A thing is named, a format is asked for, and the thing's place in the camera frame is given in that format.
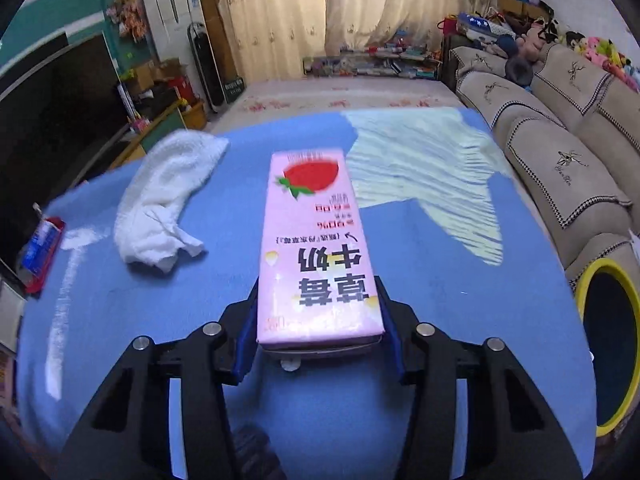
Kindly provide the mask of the white towel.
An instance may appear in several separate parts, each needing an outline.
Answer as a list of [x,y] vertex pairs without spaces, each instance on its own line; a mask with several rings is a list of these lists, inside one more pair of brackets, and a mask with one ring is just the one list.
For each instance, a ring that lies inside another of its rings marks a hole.
[[180,252],[197,257],[204,243],[178,225],[186,202],[226,154],[221,136],[179,129],[142,158],[117,208],[114,242],[124,263],[172,270]]

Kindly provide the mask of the red flat packet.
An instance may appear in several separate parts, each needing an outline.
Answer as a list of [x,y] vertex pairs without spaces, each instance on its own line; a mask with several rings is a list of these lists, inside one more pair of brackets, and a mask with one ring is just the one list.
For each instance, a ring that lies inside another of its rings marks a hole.
[[60,217],[43,218],[24,248],[21,270],[27,295],[38,295],[46,284],[54,254],[60,246],[66,223]]

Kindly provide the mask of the pink strawberry milk carton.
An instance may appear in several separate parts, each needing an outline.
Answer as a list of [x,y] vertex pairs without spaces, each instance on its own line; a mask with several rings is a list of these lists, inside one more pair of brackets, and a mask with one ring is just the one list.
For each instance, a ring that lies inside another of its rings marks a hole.
[[262,348],[345,348],[383,336],[367,240],[339,148],[272,155],[259,262]]

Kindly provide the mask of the cream patterned curtains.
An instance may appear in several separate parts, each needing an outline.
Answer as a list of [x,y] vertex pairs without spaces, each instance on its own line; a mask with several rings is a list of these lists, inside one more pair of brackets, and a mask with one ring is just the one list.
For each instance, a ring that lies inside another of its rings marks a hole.
[[410,44],[438,49],[438,24],[460,12],[484,13],[496,0],[218,0],[233,61],[246,82],[297,79],[303,59],[344,48]]

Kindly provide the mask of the pile of plush toys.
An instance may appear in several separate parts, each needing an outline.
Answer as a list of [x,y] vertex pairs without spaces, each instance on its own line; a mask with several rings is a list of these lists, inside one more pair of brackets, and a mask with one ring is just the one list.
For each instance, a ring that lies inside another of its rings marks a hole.
[[534,66],[549,48],[559,44],[639,91],[639,67],[611,40],[586,37],[568,30],[545,6],[538,18],[494,13],[450,15],[442,29],[442,68],[439,79],[452,88],[468,70],[494,73],[522,88],[533,81]]

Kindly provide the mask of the white standing air conditioner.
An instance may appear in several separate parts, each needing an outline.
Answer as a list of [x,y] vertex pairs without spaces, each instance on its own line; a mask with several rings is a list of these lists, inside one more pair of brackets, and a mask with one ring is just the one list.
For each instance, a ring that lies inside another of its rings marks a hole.
[[189,27],[204,23],[200,0],[143,0],[144,12],[158,58],[178,58],[182,65],[193,63]]

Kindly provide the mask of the yellow green tv cabinet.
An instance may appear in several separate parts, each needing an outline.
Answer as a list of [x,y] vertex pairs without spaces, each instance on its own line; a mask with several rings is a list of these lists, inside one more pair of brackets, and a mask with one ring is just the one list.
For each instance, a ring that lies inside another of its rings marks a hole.
[[184,128],[184,121],[180,112],[180,101],[172,103],[163,113],[149,123],[134,140],[115,158],[108,170],[114,170],[130,162],[142,159],[151,151],[151,148],[160,142],[165,136],[176,130]]

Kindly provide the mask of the black tower fan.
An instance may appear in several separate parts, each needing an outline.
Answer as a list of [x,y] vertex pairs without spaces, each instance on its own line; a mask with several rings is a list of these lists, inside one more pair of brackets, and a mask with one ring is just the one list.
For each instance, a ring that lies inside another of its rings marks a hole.
[[192,22],[188,26],[188,38],[206,101],[212,111],[218,114],[226,105],[227,100],[205,25],[200,22]]

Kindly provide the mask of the low shelf of books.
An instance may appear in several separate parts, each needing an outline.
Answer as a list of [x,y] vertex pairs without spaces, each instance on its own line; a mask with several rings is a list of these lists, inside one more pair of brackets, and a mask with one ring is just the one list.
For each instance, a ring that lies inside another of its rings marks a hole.
[[313,77],[387,77],[436,80],[440,56],[424,47],[386,44],[338,55],[303,58],[303,74]]

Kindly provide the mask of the black flat television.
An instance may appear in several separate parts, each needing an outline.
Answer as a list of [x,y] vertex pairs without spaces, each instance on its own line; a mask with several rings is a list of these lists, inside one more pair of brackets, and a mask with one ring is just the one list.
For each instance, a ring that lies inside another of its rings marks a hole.
[[52,54],[1,93],[1,259],[14,263],[35,204],[66,192],[128,122],[103,35]]

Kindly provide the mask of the yellow rimmed black trash bin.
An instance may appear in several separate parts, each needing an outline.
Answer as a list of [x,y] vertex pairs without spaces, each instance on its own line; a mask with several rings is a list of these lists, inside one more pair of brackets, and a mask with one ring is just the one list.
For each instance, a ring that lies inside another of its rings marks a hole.
[[639,294],[610,258],[590,263],[575,300],[592,355],[597,390],[597,436],[612,434],[639,391]]

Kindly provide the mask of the beige sofa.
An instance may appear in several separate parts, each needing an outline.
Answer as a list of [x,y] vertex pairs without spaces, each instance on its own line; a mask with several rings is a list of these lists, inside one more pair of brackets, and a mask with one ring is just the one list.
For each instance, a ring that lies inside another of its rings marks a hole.
[[506,60],[449,53],[446,81],[479,112],[535,204],[570,284],[599,258],[639,279],[639,96],[567,47],[542,50],[523,88]]

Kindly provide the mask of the blue tablecloth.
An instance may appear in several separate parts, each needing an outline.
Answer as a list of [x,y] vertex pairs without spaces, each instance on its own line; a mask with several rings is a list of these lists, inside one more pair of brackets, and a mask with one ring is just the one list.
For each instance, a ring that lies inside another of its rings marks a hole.
[[[248,296],[262,266],[285,264],[292,309],[342,312],[370,294],[369,259],[393,300],[454,339],[499,337],[544,394],[583,471],[596,444],[596,385],[582,322],[558,256],[518,195],[486,122],[467,108],[383,108],[299,116],[234,130],[180,226],[204,244],[170,272],[122,261],[116,211],[138,171],[129,164],[59,197],[66,230],[46,286],[29,301],[17,357],[17,403],[32,442],[56,454],[116,360],[139,335],[189,335]],[[345,154],[363,226],[322,235],[295,222],[262,248],[266,197],[287,211],[330,205],[291,188],[308,162],[277,152]]]

